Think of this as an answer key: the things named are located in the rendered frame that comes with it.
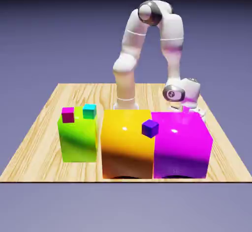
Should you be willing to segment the small crimson cube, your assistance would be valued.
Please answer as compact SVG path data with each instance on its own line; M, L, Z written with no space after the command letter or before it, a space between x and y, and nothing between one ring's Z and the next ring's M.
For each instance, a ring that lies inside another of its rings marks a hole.
M74 107L63 107L62 108L62 122L63 123L74 123Z

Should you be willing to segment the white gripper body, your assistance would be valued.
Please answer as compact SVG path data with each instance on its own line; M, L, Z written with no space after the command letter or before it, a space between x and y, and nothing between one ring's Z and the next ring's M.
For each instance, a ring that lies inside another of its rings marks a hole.
M200 115L202 121L206 122L206 111L200 109L198 106L196 108L189 108L185 106L171 106L170 105L168 109L174 112L185 112L185 113L196 112Z

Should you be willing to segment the small purple cube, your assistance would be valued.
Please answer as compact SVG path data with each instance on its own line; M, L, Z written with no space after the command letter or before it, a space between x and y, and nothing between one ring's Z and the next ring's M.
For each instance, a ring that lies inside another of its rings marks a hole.
M152 119L148 119L144 123L142 123L142 134L149 137L153 138L158 134L159 130L159 123L153 121Z

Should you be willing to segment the large orange box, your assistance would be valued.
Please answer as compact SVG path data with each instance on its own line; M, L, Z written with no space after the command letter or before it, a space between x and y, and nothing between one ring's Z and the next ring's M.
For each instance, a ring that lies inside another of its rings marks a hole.
M100 134L104 179L153 177L155 139L142 134L149 110L105 110Z

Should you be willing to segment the large magenta box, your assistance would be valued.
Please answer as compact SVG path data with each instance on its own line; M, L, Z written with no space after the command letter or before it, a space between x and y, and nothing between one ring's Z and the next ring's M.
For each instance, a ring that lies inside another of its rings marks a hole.
M213 144L196 112L153 112L159 124L155 136L154 178L205 178Z

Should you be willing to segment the small cyan cube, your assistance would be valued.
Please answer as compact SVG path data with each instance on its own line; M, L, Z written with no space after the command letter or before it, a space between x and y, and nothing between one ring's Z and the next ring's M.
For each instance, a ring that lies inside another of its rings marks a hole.
M96 104L86 103L83 106L83 118L94 119L96 117Z

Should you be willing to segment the large green box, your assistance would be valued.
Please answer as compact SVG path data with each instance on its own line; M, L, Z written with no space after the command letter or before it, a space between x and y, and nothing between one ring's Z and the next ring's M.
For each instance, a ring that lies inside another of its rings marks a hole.
M62 159L65 163L94 163L97 157L98 123L83 118L83 106L74 107L74 123L58 120Z

